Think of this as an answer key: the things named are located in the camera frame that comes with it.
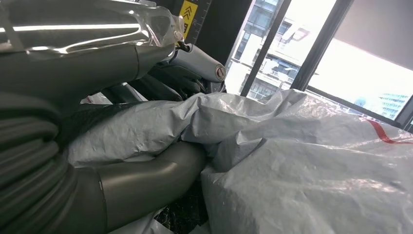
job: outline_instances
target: reflective plastic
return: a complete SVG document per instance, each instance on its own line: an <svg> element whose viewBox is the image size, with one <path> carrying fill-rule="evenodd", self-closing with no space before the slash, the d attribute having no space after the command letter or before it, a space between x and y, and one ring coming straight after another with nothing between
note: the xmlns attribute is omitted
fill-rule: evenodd
<svg viewBox="0 0 413 234"><path fill-rule="evenodd" d="M0 43L3 38L16 38L18 42L11 42L13 51L70 54L126 43L164 47L183 34L182 20L168 9L131 1L15 0L0 4L4 9L0 11Z"/></svg>

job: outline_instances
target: gray machine arm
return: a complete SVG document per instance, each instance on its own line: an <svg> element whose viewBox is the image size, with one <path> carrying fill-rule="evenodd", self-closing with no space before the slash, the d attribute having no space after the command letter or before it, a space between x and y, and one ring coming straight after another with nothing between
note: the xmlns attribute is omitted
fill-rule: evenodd
<svg viewBox="0 0 413 234"><path fill-rule="evenodd" d="M74 169L55 141L86 95L168 58L168 14L111 0L0 2L0 233L104 234L196 179L205 153L192 144L149 162Z"/></svg>

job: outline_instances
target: red stripe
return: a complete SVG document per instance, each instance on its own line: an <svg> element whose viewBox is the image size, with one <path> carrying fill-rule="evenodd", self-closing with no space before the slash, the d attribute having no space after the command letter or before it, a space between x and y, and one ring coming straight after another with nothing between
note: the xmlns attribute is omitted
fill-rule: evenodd
<svg viewBox="0 0 413 234"><path fill-rule="evenodd" d="M375 129L375 132L377 133L380 140L382 140L386 143L389 143L389 144L413 144L412 142L394 141L386 135L386 132L384 131L383 127L379 123L377 123L375 121L372 121L372 120L369 120L369 119L367 119L367 121L373 125L373 127Z"/></svg>

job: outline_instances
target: yellow label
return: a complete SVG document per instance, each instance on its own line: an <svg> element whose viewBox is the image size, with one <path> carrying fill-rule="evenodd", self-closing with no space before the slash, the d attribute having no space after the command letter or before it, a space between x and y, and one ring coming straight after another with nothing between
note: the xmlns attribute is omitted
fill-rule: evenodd
<svg viewBox="0 0 413 234"><path fill-rule="evenodd" d="M182 4L179 15L184 18L184 38L187 38L197 8L198 5L187 0L184 0L184 4Z"/></svg>

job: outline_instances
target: plastic bag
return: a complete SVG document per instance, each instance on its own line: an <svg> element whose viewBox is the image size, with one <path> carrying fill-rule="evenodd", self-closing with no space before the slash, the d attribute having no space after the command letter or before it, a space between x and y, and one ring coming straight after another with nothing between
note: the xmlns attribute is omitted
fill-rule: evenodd
<svg viewBox="0 0 413 234"><path fill-rule="evenodd" d="M294 90L141 103L73 142L69 161L156 155L179 137L213 158L201 179L214 234L413 233L412 135Z"/></svg>

